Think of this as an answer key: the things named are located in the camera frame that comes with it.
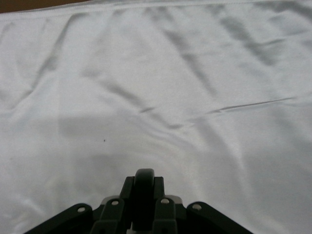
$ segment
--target metal screw head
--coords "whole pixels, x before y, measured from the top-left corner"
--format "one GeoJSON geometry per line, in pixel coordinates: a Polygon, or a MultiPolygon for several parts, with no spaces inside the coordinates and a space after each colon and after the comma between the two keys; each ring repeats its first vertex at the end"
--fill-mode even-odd
{"type": "Polygon", "coordinates": [[[85,210],[86,210],[85,207],[79,207],[78,210],[77,210],[77,212],[81,213],[81,212],[84,212],[85,210]]]}
{"type": "Polygon", "coordinates": [[[194,204],[194,205],[192,206],[192,208],[193,208],[194,210],[198,210],[198,211],[201,210],[201,206],[200,206],[199,204],[194,204]]]}
{"type": "Polygon", "coordinates": [[[119,204],[119,201],[113,201],[113,202],[112,202],[112,205],[113,205],[113,206],[116,206],[116,205],[118,205],[118,204],[119,204]]]}
{"type": "Polygon", "coordinates": [[[169,201],[168,199],[164,198],[164,199],[162,199],[162,200],[160,201],[160,203],[161,203],[161,204],[169,204],[170,201],[169,201]]]}

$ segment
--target black wheel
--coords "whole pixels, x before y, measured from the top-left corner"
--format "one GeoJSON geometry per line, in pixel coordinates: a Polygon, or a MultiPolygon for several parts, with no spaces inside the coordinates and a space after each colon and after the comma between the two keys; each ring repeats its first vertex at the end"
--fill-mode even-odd
{"type": "Polygon", "coordinates": [[[150,231],[154,219],[154,170],[140,169],[134,179],[133,230],[150,231]]]}
{"type": "Polygon", "coordinates": [[[134,188],[137,195],[146,195],[154,188],[155,173],[153,169],[139,169],[136,172],[134,188]]]}

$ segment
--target brown surface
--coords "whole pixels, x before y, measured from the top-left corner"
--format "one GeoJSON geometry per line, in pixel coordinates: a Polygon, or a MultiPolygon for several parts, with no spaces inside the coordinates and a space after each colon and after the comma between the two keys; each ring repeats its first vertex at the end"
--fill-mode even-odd
{"type": "Polygon", "coordinates": [[[59,6],[87,0],[0,0],[0,13],[59,6]]]}

